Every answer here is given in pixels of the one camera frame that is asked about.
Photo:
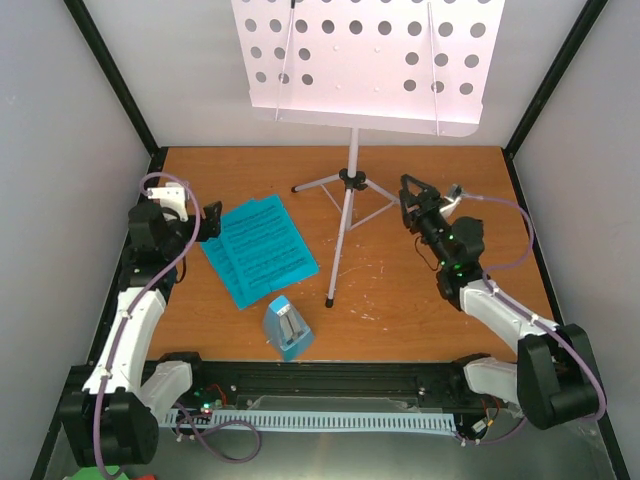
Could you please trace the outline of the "blue sheet music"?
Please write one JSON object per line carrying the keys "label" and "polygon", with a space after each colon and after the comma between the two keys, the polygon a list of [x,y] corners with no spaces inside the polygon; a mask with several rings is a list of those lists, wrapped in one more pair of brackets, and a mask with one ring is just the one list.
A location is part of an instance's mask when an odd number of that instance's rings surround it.
{"label": "blue sheet music", "polygon": [[225,214],[220,240],[251,303],[319,272],[277,195],[250,200]]}
{"label": "blue sheet music", "polygon": [[258,202],[250,199],[239,207],[221,217],[221,233],[217,238],[209,239],[201,244],[201,249],[220,280],[232,297],[239,310],[253,305],[266,297],[269,290],[265,286],[244,290],[239,274],[232,262],[231,231],[232,224],[242,221],[252,213],[257,212]]}

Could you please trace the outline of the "blue metronome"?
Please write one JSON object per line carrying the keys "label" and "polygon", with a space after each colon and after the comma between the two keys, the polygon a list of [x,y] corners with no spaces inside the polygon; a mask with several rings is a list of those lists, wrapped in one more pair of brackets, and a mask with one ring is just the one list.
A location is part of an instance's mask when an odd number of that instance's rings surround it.
{"label": "blue metronome", "polygon": [[263,330],[270,345],[285,362],[297,360],[315,339],[309,325],[284,295],[268,305]]}

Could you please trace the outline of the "white tripod music stand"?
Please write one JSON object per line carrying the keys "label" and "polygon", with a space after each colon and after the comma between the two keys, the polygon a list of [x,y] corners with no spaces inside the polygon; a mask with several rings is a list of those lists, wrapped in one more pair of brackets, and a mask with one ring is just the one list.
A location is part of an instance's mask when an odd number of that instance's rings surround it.
{"label": "white tripod music stand", "polygon": [[236,1],[251,105],[276,123],[346,127],[339,229],[371,181],[364,130],[475,133],[505,4],[491,1]]}

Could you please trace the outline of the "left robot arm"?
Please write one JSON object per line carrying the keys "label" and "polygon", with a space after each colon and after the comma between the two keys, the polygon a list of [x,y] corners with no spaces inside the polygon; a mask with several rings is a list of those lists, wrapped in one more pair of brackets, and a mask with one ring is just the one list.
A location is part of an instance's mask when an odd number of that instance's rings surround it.
{"label": "left robot arm", "polygon": [[159,424],[181,397],[201,400],[208,378],[193,352],[171,354],[143,376],[154,330],[178,283],[177,266],[196,242],[221,231],[222,204],[202,216],[147,200],[128,213],[129,242],[118,279],[114,321],[92,373],[63,397],[59,415],[81,467],[147,464],[158,445]]}

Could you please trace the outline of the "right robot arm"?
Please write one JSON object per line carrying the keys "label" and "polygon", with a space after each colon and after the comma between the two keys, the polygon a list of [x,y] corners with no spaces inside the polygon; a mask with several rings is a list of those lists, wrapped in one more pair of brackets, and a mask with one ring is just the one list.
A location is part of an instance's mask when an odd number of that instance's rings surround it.
{"label": "right robot arm", "polygon": [[588,335],[577,325],[538,315],[492,279],[494,270],[480,263],[483,222],[468,216],[448,219],[470,196],[458,185],[443,195],[411,175],[401,177],[403,224],[436,257],[441,297],[487,326],[517,356],[513,363],[493,357],[466,363],[468,389],[513,404],[540,430],[600,420],[607,400]]}

